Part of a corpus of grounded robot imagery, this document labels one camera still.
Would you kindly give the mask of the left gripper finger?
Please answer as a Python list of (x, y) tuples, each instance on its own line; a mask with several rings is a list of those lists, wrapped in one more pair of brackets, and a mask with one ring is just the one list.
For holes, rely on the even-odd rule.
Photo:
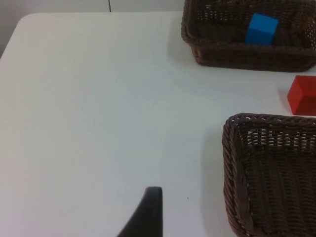
[(163, 236), (163, 192), (161, 187), (147, 187), (133, 215), (119, 237)]

